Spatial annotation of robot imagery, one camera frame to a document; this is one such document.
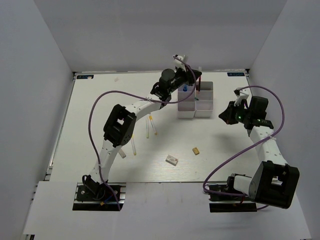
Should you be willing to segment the red orange pen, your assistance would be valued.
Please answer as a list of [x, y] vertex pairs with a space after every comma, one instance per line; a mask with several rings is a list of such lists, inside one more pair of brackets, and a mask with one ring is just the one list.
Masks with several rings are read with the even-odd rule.
[[[202, 67], [198, 67], [198, 71], [202, 72]], [[202, 82], [202, 74], [198, 78], [198, 85], [197, 85], [197, 92], [199, 93], [201, 91], [201, 82]]]

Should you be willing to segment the blue cap glue bottle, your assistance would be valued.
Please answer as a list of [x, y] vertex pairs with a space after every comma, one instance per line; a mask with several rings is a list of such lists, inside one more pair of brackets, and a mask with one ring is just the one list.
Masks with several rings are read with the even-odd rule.
[[183, 91], [183, 92], [188, 92], [188, 85], [185, 84], [185, 85], [183, 86], [183, 88], [182, 88], [182, 91]]

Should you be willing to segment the orange cap white marker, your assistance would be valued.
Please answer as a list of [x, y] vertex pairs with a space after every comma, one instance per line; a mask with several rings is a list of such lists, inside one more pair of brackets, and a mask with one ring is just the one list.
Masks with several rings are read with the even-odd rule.
[[149, 121], [150, 121], [150, 123], [151, 123], [151, 127], [152, 127], [152, 129], [153, 129], [154, 135], [158, 135], [158, 132], [157, 132], [157, 129], [156, 129], [156, 126], [155, 126], [155, 123], [154, 123], [154, 120], [153, 120], [152, 115], [150, 114], [150, 115], [148, 116], [148, 118], [149, 118]]

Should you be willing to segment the thin yellow tip marker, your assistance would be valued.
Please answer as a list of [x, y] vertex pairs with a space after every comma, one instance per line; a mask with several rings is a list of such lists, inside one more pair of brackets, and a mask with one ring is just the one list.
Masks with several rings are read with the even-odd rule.
[[150, 137], [150, 132], [149, 132], [149, 119], [145, 119], [145, 131], [146, 131], [146, 138], [149, 139]]

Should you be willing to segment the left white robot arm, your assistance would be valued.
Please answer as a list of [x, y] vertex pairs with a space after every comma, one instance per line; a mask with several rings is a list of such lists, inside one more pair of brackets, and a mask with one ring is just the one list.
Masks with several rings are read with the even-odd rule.
[[[136, 122], [144, 116], [172, 104], [172, 93], [183, 85], [195, 87], [202, 72], [195, 69], [167, 68], [162, 71], [159, 81], [156, 82], [147, 97], [140, 97], [120, 90], [110, 90], [102, 93], [94, 102], [88, 120], [88, 134], [97, 162], [88, 175], [82, 176], [82, 183], [94, 199], [99, 200], [105, 196], [106, 184], [109, 179], [111, 166], [120, 148], [132, 138]], [[100, 152], [94, 144], [91, 133], [91, 121], [95, 106], [107, 94], [124, 94], [139, 99], [127, 106], [116, 104], [104, 127], [103, 145]]]

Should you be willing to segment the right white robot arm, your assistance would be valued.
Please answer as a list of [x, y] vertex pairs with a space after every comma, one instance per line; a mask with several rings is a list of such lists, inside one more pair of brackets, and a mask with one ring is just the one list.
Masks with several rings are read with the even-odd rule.
[[259, 166], [253, 176], [233, 173], [227, 179], [226, 195], [236, 200], [243, 194], [256, 203], [282, 209], [291, 206], [300, 172], [282, 156], [275, 138], [274, 126], [266, 119], [268, 99], [253, 96], [246, 107], [246, 99], [230, 101], [219, 114], [228, 125], [242, 123], [255, 147]]

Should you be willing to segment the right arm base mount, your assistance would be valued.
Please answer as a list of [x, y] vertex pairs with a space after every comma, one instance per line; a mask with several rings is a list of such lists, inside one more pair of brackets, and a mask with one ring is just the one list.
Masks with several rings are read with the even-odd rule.
[[256, 203], [248, 197], [210, 193], [209, 211], [211, 213], [254, 213], [258, 210]]

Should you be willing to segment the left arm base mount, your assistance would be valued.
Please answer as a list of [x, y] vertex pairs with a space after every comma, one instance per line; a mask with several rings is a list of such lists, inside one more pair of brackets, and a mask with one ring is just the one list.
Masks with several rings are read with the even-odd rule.
[[118, 207], [117, 201], [105, 185], [98, 195], [94, 196], [93, 193], [87, 189], [83, 184], [78, 184], [73, 201], [73, 211], [89, 211], [89, 212], [119, 212], [124, 203], [126, 197], [126, 185], [125, 184], [111, 184], [110, 187], [113, 189], [120, 208]]

